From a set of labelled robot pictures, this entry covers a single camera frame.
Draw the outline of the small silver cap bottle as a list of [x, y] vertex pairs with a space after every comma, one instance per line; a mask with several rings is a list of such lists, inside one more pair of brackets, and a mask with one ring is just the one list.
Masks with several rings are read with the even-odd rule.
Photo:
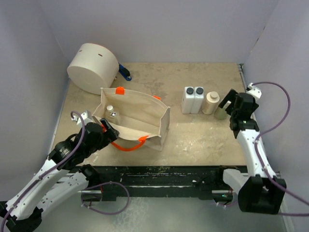
[[117, 112], [111, 112], [110, 113], [110, 122], [117, 124], [119, 123], [119, 114]]

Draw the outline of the clear bottle white cap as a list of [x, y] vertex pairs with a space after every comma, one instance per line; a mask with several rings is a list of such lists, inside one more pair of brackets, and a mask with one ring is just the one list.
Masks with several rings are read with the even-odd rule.
[[114, 112], [114, 108], [112, 105], [107, 105], [106, 106], [106, 111], [105, 111], [105, 116], [106, 117], [111, 117], [111, 114]]

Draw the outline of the green bottle white cap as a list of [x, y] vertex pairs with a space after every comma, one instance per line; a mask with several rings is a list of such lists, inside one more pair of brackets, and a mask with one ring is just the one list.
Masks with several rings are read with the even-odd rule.
[[223, 107], [218, 107], [214, 113], [217, 120], [225, 120], [227, 117], [226, 109], [230, 105], [231, 101], [228, 101]]

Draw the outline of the beige bottle beige cap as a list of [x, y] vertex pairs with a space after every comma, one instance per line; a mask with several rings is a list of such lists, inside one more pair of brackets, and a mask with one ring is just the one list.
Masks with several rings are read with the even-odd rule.
[[202, 112], [206, 115], [211, 115], [214, 113], [220, 101], [220, 96], [216, 91], [207, 93], [204, 105], [202, 107]]

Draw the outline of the canvas bag orange handles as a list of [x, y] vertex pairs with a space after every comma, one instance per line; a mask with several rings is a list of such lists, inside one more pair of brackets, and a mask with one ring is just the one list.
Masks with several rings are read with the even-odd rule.
[[[105, 116], [107, 105], [112, 105], [114, 112], [119, 114], [119, 123], [114, 124]], [[170, 107], [155, 95], [123, 87], [102, 88], [100, 105], [94, 111], [93, 117], [105, 118], [119, 131], [119, 138], [136, 143], [132, 147], [124, 147], [113, 142], [112, 145], [119, 150], [128, 152], [144, 145], [162, 151], [169, 131]]]

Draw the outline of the white square bottle dark cap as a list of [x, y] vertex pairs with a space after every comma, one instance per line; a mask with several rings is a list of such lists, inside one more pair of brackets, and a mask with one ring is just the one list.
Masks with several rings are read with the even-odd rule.
[[181, 103], [181, 109], [183, 114], [189, 114], [191, 112], [195, 95], [193, 87], [185, 87], [183, 91], [183, 98]]

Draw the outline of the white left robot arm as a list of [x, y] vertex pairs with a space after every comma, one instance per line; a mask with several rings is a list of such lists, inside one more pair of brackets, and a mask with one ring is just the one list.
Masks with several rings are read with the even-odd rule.
[[117, 140], [119, 132], [105, 119], [81, 125], [78, 133], [55, 145], [41, 169], [18, 194], [0, 203], [1, 231], [32, 232], [54, 206], [80, 190], [98, 187], [99, 173], [90, 164], [74, 174], [70, 171]]

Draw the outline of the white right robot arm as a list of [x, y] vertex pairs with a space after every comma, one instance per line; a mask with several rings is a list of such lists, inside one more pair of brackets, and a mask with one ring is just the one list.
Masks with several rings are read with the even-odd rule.
[[276, 215], [286, 182], [269, 165], [258, 124], [252, 118], [260, 97], [261, 91], [255, 88], [242, 93], [231, 89], [220, 102], [218, 107], [230, 116], [229, 126], [245, 156], [248, 175], [244, 176], [236, 167], [220, 166], [214, 182], [220, 189], [232, 188], [242, 212]]

